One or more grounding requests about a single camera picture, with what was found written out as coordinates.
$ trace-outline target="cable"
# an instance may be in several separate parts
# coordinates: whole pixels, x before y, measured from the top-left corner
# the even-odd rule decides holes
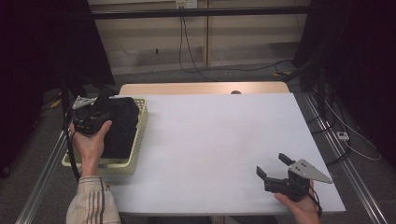
[[[335,119],[335,117],[333,116],[333,117],[332,117],[332,123],[329,125],[329,127],[325,128],[325,129],[323,129],[323,130],[311,132],[311,134],[324,133],[324,132],[329,131],[329,130],[334,126],[335,121],[336,121],[336,119]]]
[[[379,153],[378,153],[378,158],[371,158],[371,157],[368,157],[368,156],[366,156],[366,155],[363,155],[363,154],[359,153],[359,151],[356,150],[355,148],[351,147],[351,146],[347,143],[347,141],[344,141],[344,143],[345,143],[346,146],[347,146],[348,148],[350,148],[352,151],[358,153],[359,155],[363,156],[364,158],[366,158],[366,159],[368,159],[368,160],[371,160],[371,161],[379,161],[379,160],[381,160],[381,158],[382,158],[381,154],[379,154]]]
[[[357,134],[358,136],[360,136],[362,139],[364,139],[368,144],[370,144],[373,148],[376,149],[375,145],[373,145],[373,143],[371,143],[369,140],[367,140],[365,137],[363,137],[361,134],[359,134],[358,132],[356,132],[355,130],[353,130],[351,127],[349,127],[347,124],[345,124],[338,116],[337,114],[334,112],[334,110],[332,110],[332,108],[330,108],[330,110],[332,111],[332,113],[341,121],[341,123],[343,123],[350,131],[354,132],[355,134]]]
[[[338,102],[337,102],[336,100],[333,100],[333,102],[335,102],[335,104],[337,105],[338,109],[340,110],[341,117],[342,117],[344,123],[347,123],[347,120],[346,120],[346,117],[344,116],[344,112],[343,112],[342,107],[338,104]],[[340,120],[338,120],[338,123],[340,124],[341,130],[342,130],[343,132],[346,132],[347,135],[350,136],[349,129],[345,129],[345,130],[344,130],[344,128],[343,128],[343,126],[342,126]],[[347,140],[347,142],[348,142],[349,145],[351,146],[350,137],[349,137],[349,140]],[[330,162],[330,165],[333,165],[333,164],[336,164],[336,163],[339,162],[339,161],[345,160],[345,159],[350,155],[350,152],[351,152],[350,148],[347,148],[347,149],[345,150],[345,152],[344,152],[339,158],[337,158],[337,159],[334,160],[333,162]]]
[[[297,0],[294,0],[294,6],[297,7]],[[300,31],[300,35],[303,34],[303,31],[301,30],[301,25],[300,22],[298,21],[298,17],[297,14],[294,14],[296,21],[297,21],[297,26],[298,26],[298,30]]]
[[[71,111],[71,107],[69,107],[67,109],[67,111],[64,113],[64,132],[65,132],[65,135],[66,135],[66,143],[67,143],[67,149],[68,149],[68,152],[69,152],[70,164],[72,166],[73,174],[74,174],[74,176],[75,176],[75,178],[76,178],[76,180],[78,182],[79,178],[81,177],[81,175],[79,174],[78,168],[77,168],[77,165],[76,165],[76,158],[75,158],[75,155],[74,155],[73,143],[70,140],[69,129],[68,129],[68,123],[69,123],[68,117],[69,117],[70,111]]]
[[[187,46],[189,47],[189,53],[190,53],[191,61],[192,61],[192,64],[194,65],[194,68],[196,69],[196,72],[198,72],[199,75],[201,75],[201,77],[204,77],[204,78],[206,78],[206,79],[209,79],[209,80],[218,82],[218,80],[215,80],[215,79],[213,79],[213,78],[211,78],[211,77],[206,77],[206,76],[204,76],[204,75],[201,73],[201,71],[197,68],[197,66],[195,65],[195,61],[194,61],[194,59],[193,59],[193,57],[192,57],[192,53],[191,53],[190,41],[189,41],[189,38],[188,38],[188,35],[187,35],[187,26],[186,26],[186,21],[185,21],[184,17],[180,17],[180,24],[181,24],[181,29],[180,29],[180,48],[179,48],[179,50],[178,50],[178,62],[180,63],[181,69],[182,69],[183,71],[189,73],[189,71],[187,71],[186,69],[184,69],[183,65],[181,64],[181,46],[182,46],[182,44],[183,44],[183,23],[184,23],[184,34],[185,34],[185,36],[186,36]]]
[[[318,200],[316,200],[316,199],[314,198],[314,196],[312,196],[312,194],[309,192],[309,189],[306,190],[306,189],[305,189],[303,186],[301,186],[301,184],[298,183],[297,181],[294,181],[294,180],[293,180],[293,183],[294,183],[300,190],[302,190],[303,192],[305,192],[306,196],[308,196],[308,198],[311,199],[312,202],[314,202],[314,204],[315,204],[315,205],[317,206],[317,208],[318,208],[318,216],[321,217],[321,214],[322,214],[323,209],[322,209],[322,207],[320,206],[319,197],[318,197],[317,193],[315,192],[315,190],[314,190],[313,188],[309,187],[309,189],[312,189],[312,191],[314,192],[314,195],[316,195],[316,197],[318,198]]]
[[[178,62],[179,62],[179,64],[180,64],[181,69],[182,69],[184,72],[187,72],[187,73],[199,73],[201,76],[203,76],[201,72],[204,72],[204,71],[240,71],[240,72],[253,72],[253,71],[259,71],[259,70],[267,69],[267,68],[270,68],[270,67],[273,67],[273,66],[277,66],[277,65],[280,64],[280,63],[291,62],[291,59],[286,59],[286,60],[281,60],[281,61],[278,61],[278,62],[276,62],[276,63],[270,64],[270,65],[267,65],[267,66],[264,66],[264,67],[251,68],[251,69],[242,69],[242,68],[206,68],[206,69],[201,69],[201,70],[200,70],[200,69],[198,69],[197,66],[195,65],[194,59],[193,59],[193,57],[192,57],[191,48],[190,48],[190,41],[189,41],[189,38],[188,38],[188,35],[187,35],[186,21],[185,21],[184,17],[180,17],[180,23],[181,23],[181,32],[180,32],[180,47],[179,47],[179,51],[178,51]],[[190,52],[192,64],[193,64],[194,67],[195,67],[195,71],[188,71],[188,70],[186,70],[186,69],[183,67],[182,63],[181,63],[181,47],[182,47],[182,44],[183,44],[183,23],[184,23],[184,32],[185,32],[185,36],[186,36],[186,41],[187,41],[187,45],[188,45],[188,47],[189,47],[189,52]]]
[[[76,131],[74,131],[73,133],[72,133],[72,137],[70,138],[70,141],[73,143],[73,138],[74,138],[74,135],[76,134]]]
[[[328,108],[332,109],[332,102],[331,102],[330,105],[327,104],[326,111],[327,111]],[[338,108],[340,109],[340,112],[341,112],[341,115],[342,115],[342,117],[343,117],[344,122],[347,123],[347,122],[346,122],[346,119],[345,119],[345,116],[344,116],[344,113],[343,113],[343,111],[342,111],[342,109],[341,109],[341,106],[338,104],[338,102],[336,102],[336,103],[337,103]],[[335,116],[333,116],[333,123],[332,123],[331,127],[335,124],[335,121],[336,121],[336,118],[335,118]],[[330,161],[330,162],[326,163],[326,166],[330,167],[330,166],[336,164],[336,163],[339,162],[339,161],[345,160],[345,159],[350,155],[350,151],[351,151],[351,150],[350,150],[349,148],[347,148],[346,151],[345,151],[340,157],[338,157],[337,159],[335,159],[335,160],[333,160],[333,161]]]
[[[312,123],[314,120],[318,119],[319,117],[315,117],[306,121],[306,124]]]

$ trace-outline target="hand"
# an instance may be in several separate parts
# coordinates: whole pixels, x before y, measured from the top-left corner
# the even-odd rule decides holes
[[[314,187],[314,181],[311,180],[311,188]],[[309,190],[311,195],[314,195],[312,189]],[[276,193],[275,197],[285,206],[289,208],[297,223],[299,224],[319,224],[320,219],[318,216],[317,206],[312,202],[312,200],[305,195],[305,197],[295,203],[290,200],[288,196],[281,193]]]
[[[95,135],[87,136],[76,132],[73,137],[73,143],[81,157],[81,176],[99,175],[98,164],[105,148],[105,135],[110,129],[111,120],[106,121],[102,128]],[[74,125],[70,125],[72,133],[75,132]]]

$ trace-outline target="beige basket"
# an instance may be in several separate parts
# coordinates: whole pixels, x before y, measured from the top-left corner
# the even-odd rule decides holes
[[[136,125],[137,131],[134,136],[134,144],[132,146],[131,155],[129,159],[100,159],[99,160],[99,175],[133,175],[139,157],[140,147],[143,141],[143,135],[146,129],[149,112],[145,99],[134,99],[134,102],[139,107],[139,121]],[[74,149],[76,157],[76,164],[81,172],[81,157]],[[71,166],[68,153],[64,155],[62,160],[63,166]]]

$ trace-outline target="black curtain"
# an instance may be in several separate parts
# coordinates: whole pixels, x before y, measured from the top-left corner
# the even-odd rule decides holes
[[[0,171],[18,155],[37,122],[44,92],[60,87],[57,64],[64,64],[64,73],[70,77],[83,74],[98,82],[114,83],[94,21],[62,21],[49,16],[65,11],[90,12],[90,8],[86,0],[0,1],[4,118]]]
[[[396,167],[395,11],[391,1],[354,1],[324,66],[364,133]]]

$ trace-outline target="metal bar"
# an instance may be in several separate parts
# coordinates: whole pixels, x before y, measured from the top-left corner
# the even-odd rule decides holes
[[[160,9],[142,11],[93,11],[92,13],[64,12],[51,14],[51,17],[64,20],[114,20],[137,18],[166,17],[204,17],[204,16],[247,16],[247,15],[286,15],[306,14],[336,9],[330,6],[303,7],[240,7],[240,8],[195,8],[195,9]]]
[[[316,105],[314,99],[310,99],[307,95],[305,95],[305,100],[308,102],[309,107],[311,108],[313,114],[318,116],[318,124],[322,130],[326,129],[329,126],[327,121],[323,121],[320,116],[319,112],[316,110]],[[332,131],[332,129],[325,132],[325,136],[329,141],[329,144],[334,152],[334,154],[339,157],[345,151],[342,147],[341,143],[338,141],[336,134]],[[359,198],[361,199],[361,203],[363,207],[366,209],[367,214],[369,215],[370,219],[373,223],[376,224],[388,224],[385,216],[382,214],[381,209],[378,206],[376,199],[374,198],[373,194],[364,184],[364,181],[361,179],[358,171],[355,169],[355,166],[352,164],[349,158],[346,158],[343,161],[340,161],[341,165],[343,166],[344,171],[346,172],[346,176],[348,177],[352,187],[358,194]]]
[[[40,205],[41,200],[43,199],[47,190],[50,178],[55,171],[55,167],[61,161],[62,155],[65,153],[65,149],[63,150],[64,140],[65,134],[64,131],[62,131],[54,149],[52,150],[52,153],[49,156],[46,166],[41,173],[41,176],[35,183],[35,187],[30,193],[25,206],[22,208],[20,215],[18,216],[16,224],[32,223],[33,218],[35,217],[35,212],[37,211],[38,206]]]

